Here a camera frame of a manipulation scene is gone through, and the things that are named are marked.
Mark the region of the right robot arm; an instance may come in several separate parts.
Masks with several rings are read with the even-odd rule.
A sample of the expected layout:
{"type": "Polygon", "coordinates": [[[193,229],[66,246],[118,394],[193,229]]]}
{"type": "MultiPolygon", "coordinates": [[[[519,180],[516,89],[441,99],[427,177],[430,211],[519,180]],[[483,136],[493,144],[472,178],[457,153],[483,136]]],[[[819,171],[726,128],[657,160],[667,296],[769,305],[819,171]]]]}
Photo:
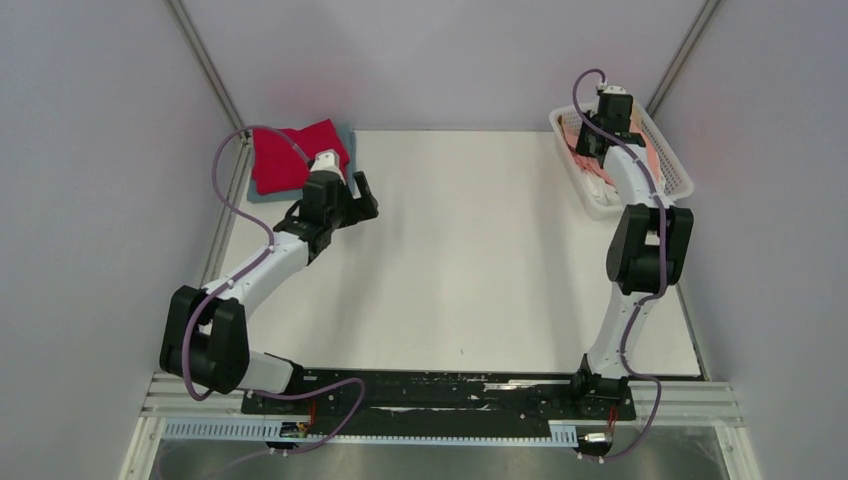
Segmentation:
{"type": "Polygon", "coordinates": [[[576,150],[613,180],[623,211],[607,250],[610,301],[601,330],[572,377],[571,403],[584,417],[621,404],[634,372],[627,360],[648,314],[681,276],[692,212],[663,193],[649,168],[647,144],[631,128],[633,97],[602,87],[595,110],[581,115],[576,150]]]}

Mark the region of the salmon pink t shirt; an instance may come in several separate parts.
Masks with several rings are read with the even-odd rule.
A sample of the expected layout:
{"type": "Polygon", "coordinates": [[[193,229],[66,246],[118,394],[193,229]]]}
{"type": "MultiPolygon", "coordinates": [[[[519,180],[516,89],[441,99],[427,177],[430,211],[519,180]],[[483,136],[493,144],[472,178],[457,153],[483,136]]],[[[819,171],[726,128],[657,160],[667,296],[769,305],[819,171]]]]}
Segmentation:
{"type": "MultiPolygon", "coordinates": [[[[642,128],[640,126],[640,120],[641,120],[641,116],[638,113],[634,113],[631,116],[630,128],[631,128],[632,131],[635,131],[635,132],[642,134],[642,136],[643,136],[643,138],[646,142],[646,153],[647,153],[647,160],[648,160],[649,169],[651,170],[655,179],[658,181],[658,187],[660,189],[664,189],[665,188],[665,178],[664,178],[664,175],[661,171],[661,163],[660,163],[660,159],[659,159],[657,150],[654,147],[653,143],[650,141],[650,139],[647,137],[647,135],[642,130],[642,128]]],[[[597,175],[602,176],[607,183],[614,186],[612,179],[610,178],[610,176],[607,173],[605,173],[603,171],[603,169],[600,167],[600,165],[599,165],[599,163],[596,159],[580,156],[574,151],[574,147],[575,147],[576,141],[578,139],[577,130],[569,127],[568,124],[565,122],[565,118],[562,117],[562,116],[559,117],[558,121],[559,121],[559,127],[560,127],[560,130],[561,130],[561,133],[563,134],[563,138],[565,139],[565,142],[566,142],[566,146],[567,146],[570,154],[572,155],[574,163],[577,165],[577,167],[580,169],[580,171],[582,171],[582,170],[592,171],[592,172],[596,173],[597,175]]]]}

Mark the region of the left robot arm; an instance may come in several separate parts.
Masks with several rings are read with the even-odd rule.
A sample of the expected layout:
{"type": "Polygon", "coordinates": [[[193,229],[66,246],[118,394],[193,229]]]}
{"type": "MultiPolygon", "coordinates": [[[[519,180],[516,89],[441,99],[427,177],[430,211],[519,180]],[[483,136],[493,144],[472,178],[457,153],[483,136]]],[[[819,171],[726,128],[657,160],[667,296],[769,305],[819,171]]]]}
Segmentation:
{"type": "Polygon", "coordinates": [[[292,378],[297,365],[249,346],[249,317],[279,286],[310,265],[335,231],[378,215],[364,172],[350,188],[334,171],[310,173],[302,198],[271,231],[272,241],[230,274],[202,288],[184,285],[172,295],[159,354],[162,370],[189,378],[213,392],[267,393],[279,412],[297,412],[304,384],[292,378]]]}

